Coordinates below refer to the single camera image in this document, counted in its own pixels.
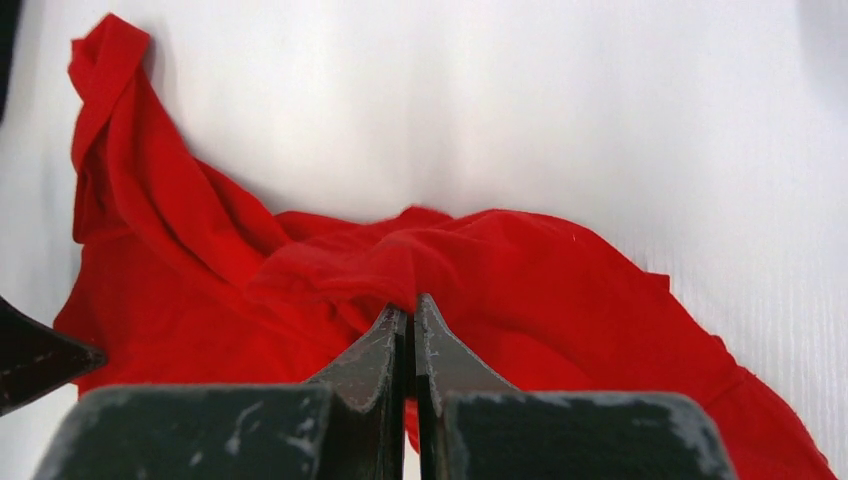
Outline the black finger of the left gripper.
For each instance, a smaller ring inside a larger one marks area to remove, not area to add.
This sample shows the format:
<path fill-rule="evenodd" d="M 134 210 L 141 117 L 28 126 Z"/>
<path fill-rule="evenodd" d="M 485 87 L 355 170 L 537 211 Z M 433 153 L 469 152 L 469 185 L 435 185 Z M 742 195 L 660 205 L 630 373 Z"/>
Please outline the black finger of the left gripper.
<path fill-rule="evenodd" d="M 1 414 L 18 410 L 107 364 L 99 348 L 1 300 Z"/>

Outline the red t-shirt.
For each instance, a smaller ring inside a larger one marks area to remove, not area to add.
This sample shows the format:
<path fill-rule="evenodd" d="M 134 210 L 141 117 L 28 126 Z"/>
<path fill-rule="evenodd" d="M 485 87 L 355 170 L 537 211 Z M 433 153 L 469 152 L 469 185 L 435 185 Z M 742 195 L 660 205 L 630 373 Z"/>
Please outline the red t-shirt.
<path fill-rule="evenodd" d="M 714 419 L 740 478 L 832 477 L 794 411 L 696 323 L 667 276 L 542 214 L 272 214 L 188 150 L 145 72 L 149 43 L 107 15 L 72 44 L 82 261 L 54 325 L 109 357 L 81 392 L 300 382 L 385 305 L 410 312 L 427 293 L 519 388 L 681 393 Z"/>

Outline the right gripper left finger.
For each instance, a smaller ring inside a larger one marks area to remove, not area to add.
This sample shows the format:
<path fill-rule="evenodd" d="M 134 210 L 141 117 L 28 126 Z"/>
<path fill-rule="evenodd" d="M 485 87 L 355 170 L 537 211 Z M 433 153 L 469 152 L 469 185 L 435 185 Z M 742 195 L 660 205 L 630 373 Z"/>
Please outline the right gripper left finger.
<path fill-rule="evenodd" d="M 300 384 L 109 387 L 65 417 L 39 479 L 399 479 L 407 316 L 385 308 Z"/>

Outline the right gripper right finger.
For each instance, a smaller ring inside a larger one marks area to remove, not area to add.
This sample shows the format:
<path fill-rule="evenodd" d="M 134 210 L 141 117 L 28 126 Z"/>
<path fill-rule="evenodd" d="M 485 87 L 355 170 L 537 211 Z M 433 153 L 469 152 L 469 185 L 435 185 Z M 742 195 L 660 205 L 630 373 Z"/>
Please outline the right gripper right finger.
<path fill-rule="evenodd" d="M 425 479 L 733 479 L 712 419 L 661 392 L 522 391 L 448 327 L 434 299 L 413 321 Z"/>

